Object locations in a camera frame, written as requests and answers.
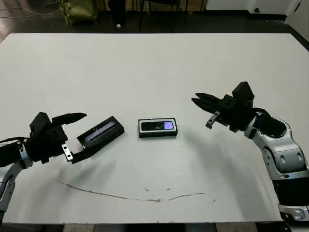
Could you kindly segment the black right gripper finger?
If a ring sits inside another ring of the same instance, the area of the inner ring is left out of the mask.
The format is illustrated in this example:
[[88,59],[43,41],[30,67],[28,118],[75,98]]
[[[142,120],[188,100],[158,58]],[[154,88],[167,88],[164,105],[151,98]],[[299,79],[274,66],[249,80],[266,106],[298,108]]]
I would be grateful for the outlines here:
[[207,93],[196,93],[197,98],[195,98],[195,104],[196,105],[216,105],[218,104],[221,99]]
[[217,103],[220,101],[218,98],[192,98],[192,102],[208,113],[215,113],[217,111]]

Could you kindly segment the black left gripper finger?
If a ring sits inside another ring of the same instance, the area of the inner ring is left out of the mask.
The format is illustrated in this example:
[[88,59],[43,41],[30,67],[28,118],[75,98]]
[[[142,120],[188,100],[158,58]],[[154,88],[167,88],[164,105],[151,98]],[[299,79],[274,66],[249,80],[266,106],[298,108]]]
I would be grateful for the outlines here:
[[71,163],[75,164],[85,159],[88,159],[91,156],[93,156],[96,152],[97,152],[96,148],[85,148],[82,151],[77,152],[77,153],[71,152],[71,156],[72,156]]
[[58,125],[68,125],[74,122],[77,122],[78,120],[86,117],[87,114],[85,113],[67,113],[64,115],[56,116],[52,118],[52,124],[54,126]]

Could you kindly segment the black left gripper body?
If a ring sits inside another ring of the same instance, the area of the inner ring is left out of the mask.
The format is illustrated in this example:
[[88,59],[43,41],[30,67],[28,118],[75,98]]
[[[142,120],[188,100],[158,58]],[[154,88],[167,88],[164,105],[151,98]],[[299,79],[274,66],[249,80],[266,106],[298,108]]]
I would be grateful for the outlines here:
[[68,140],[62,126],[49,129],[30,125],[30,138],[26,140],[26,151],[33,162],[48,163],[51,157],[64,153],[62,145]]

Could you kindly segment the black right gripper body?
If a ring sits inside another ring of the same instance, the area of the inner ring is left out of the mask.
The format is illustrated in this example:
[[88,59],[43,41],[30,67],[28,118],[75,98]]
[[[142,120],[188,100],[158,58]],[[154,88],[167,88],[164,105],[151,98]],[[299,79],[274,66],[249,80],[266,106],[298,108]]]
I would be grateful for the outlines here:
[[213,124],[218,122],[228,126],[232,132],[244,131],[255,117],[253,100],[253,94],[226,94],[217,104],[217,111],[207,121],[206,127],[211,129]]

